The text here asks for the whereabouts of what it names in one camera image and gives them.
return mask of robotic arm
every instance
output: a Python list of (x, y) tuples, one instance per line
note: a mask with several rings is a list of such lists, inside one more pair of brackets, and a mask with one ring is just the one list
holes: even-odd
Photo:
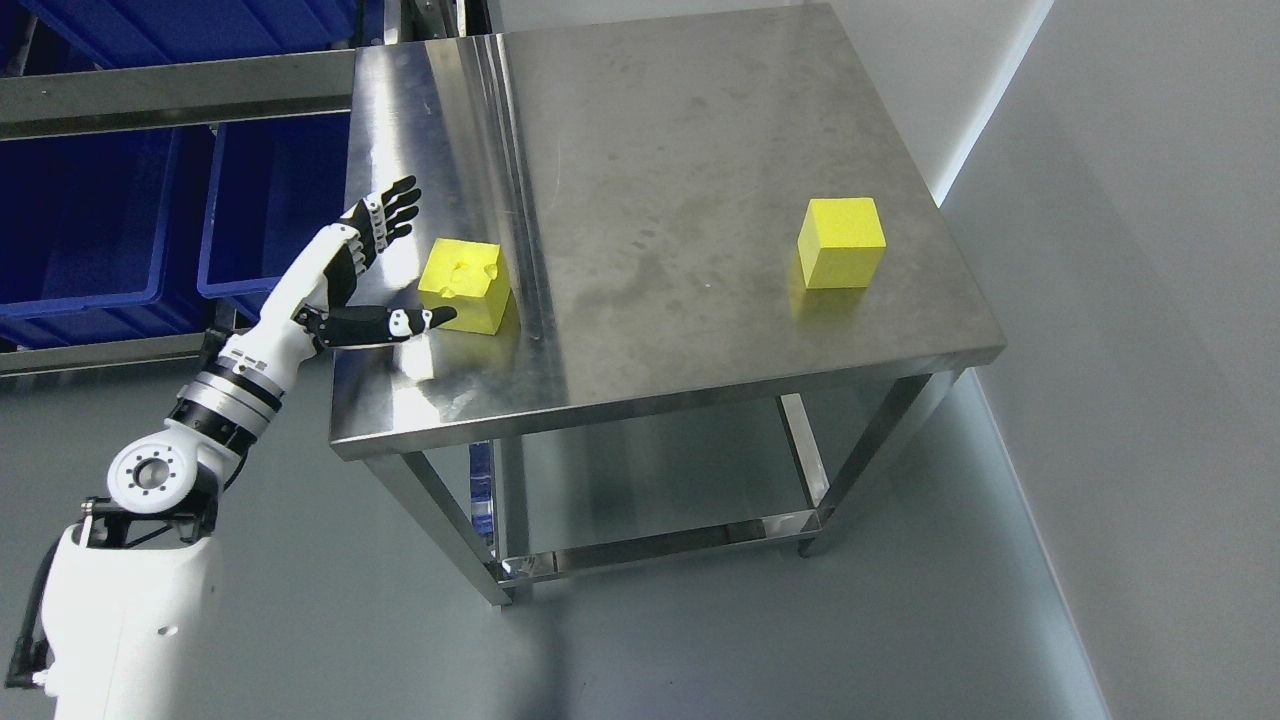
[[(326, 347), (401, 342), (457, 316), (452, 307), (347, 306), (378, 255), (411, 232), (422, 193), (415, 183), (402, 178), (321, 228), (259, 323), (230, 336), (178, 392), (164, 429), (120, 450), (108, 470), (110, 498), (87, 500), (41, 566), (8, 687), (44, 687), (58, 698), (59, 720), (178, 715), (175, 682), (198, 652), (216, 598), (221, 492), (280, 410), (298, 365)], [(129, 539), (140, 520), (164, 527)], [(169, 529), (186, 547), (137, 550)], [(42, 641), (33, 639), (37, 605)]]

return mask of gray floor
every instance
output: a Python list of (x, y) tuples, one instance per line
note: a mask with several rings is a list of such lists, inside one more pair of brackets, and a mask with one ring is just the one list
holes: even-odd
[[(0, 382), (5, 634), (42, 548), (191, 370)], [(499, 610), (329, 451), (328, 373), (305, 368), (224, 502), (229, 589), (189, 717), (1103, 716), (969, 379), (855, 489), (819, 557), (623, 569)], [(865, 402), (809, 401), (835, 462)], [(745, 405), (536, 436), (503, 466), (524, 465), (536, 550), (785, 510), (799, 492), (778, 432), (769, 404)], [(434, 457), (461, 479), (463, 448)], [(0, 717), (51, 710), (0, 693)]]

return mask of white wall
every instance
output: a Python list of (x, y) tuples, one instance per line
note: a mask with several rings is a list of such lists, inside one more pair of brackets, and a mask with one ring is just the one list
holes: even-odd
[[(502, 0), (504, 29), (689, 15), (804, 0)], [(941, 201), (1052, 0), (833, 0)]]
[(943, 205), (1112, 714), (1280, 716), (1280, 4), (1057, 3)]

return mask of metal shelf frame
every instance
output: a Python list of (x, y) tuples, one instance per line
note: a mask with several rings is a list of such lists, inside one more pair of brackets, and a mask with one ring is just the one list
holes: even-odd
[[(448, 0), (387, 3), (383, 24), (385, 44), (460, 28)], [(356, 50), (346, 49), (0, 78), (0, 141), (349, 113), (355, 63)], [(0, 377), (189, 359), (202, 340), (189, 333), (0, 352)]]

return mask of table leg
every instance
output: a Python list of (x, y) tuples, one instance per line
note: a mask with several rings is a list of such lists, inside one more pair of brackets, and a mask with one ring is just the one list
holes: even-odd
[(493, 605), (511, 605), (511, 594), (498, 587), (497, 574), (500, 570), (484, 539), (425, 455), (412, 452), (370, 457), (365, 460), (365, 466), (485, 600)]
[[(854, 483), (883, 471), (897, 457), (915, 436), (915, 432), (942, 404), (961, 372), (947, 370), (932, 375), (913, 375), (900, 378), (893, 383), (872, 415), (867, 429), (858, 438), (858, 443), (854, 445), (849, 459), (831, 479), (827, 491), (820, 493), (820, 497), (812, 497), (810, 491), (814, 507), (818, 510), (824, 528), (836, 507), (852, 489)], [(786, 409), (783, 409), (783, 416), (786, 418)], [(794, 425), (788, 423), (788, 427), (794, 432)], [(805, 428), (808, 428), (808, 421), (805, 421)], [(795, 447), (795, 441), (792, 441), (792, 447)], [(808, 556), (822, 550), (822, 541), (823, 534), (800, 541), (800, 555)]]

